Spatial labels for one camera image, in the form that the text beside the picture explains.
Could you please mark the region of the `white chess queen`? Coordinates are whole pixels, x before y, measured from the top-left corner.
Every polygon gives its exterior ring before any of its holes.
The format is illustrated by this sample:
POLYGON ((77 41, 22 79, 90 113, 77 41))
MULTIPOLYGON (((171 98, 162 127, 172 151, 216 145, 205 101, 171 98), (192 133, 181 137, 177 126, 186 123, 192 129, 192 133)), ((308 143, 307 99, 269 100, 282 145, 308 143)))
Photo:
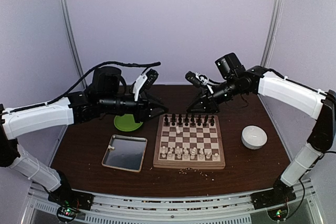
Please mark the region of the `white chess queen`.
POLYGON ((190 154, 189 154, 189 151, 188 151, 188 149, 184 149, 183 150, 183 159, 185 160, 185 161, 187 161, 187 160, 189 160, 189 156, 190 156, 190 154))

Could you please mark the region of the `white chess king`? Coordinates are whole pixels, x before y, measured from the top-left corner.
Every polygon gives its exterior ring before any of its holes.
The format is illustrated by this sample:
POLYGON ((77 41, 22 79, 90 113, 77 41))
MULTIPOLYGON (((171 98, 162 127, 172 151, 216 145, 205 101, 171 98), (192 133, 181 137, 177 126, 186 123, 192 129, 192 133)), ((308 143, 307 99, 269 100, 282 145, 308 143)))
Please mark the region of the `white chess king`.
POLYGON ((190 151, 190 160, 193 161, 195 159, 196 153, 197 153, 197 149, 196 148, 191 149, 191 151, 190 151))

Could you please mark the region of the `metal tray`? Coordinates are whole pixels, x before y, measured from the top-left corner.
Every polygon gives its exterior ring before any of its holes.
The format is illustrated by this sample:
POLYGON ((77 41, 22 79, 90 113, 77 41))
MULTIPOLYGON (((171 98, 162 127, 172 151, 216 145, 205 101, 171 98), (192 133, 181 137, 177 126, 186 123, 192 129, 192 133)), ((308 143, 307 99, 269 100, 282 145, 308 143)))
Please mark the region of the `metal tray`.
POLYGON ((114 146, 115 150, 109 150, 107 147, 101 165, 139 173, 142 169, 147 142, 148 140, 143 137, 112 135, 108 146, 114 146))

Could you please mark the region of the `white chess knight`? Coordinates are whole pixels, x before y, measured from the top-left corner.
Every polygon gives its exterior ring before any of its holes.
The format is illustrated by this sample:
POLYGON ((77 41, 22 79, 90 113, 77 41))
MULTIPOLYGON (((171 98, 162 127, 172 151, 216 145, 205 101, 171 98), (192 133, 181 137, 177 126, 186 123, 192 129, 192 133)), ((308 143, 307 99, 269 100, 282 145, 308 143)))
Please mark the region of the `white chess knight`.
POLYGON ((172 159, 173 158, 173 153, 171 151, 168 152, 167 158, 168 159, 172 159))

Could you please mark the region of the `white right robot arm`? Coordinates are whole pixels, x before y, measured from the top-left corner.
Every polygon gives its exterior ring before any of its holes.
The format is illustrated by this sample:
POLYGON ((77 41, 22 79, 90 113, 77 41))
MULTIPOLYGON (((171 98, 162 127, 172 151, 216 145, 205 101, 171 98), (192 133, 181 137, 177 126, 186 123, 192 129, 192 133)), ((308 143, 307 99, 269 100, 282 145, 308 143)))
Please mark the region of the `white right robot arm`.
POLYGON ((234 53, 215 61, 223 82, 189 71, 185 78, 200 89, 187 113, 214 114, 237 95, 259 96, 280 139, 291 156, 290 164, 271 189, 252 194, 255 203, 279 204, 295 198, 293 187, 330 150, 335 139, 335 91, 314 89, 256 65, 246 69, 234 53))

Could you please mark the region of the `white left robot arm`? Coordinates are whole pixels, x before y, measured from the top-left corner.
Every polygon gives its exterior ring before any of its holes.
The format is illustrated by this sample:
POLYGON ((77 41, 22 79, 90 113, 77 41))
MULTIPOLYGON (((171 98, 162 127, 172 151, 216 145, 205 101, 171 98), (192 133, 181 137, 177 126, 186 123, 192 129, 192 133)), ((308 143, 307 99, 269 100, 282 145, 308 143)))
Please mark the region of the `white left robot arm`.
POLYGON ((106 61, 88 70, 65 93, 20 108, 1 107, 1 167, 14 169, 43 186, 60 206, 79 199, 66 176, 34 158, 18 143, 26 133, 54 126, 89 122, 102 115, 133 115, 136 123, 154 119, 168 109, 146 91, 159 74, 160 62, 138 64, 106 61))

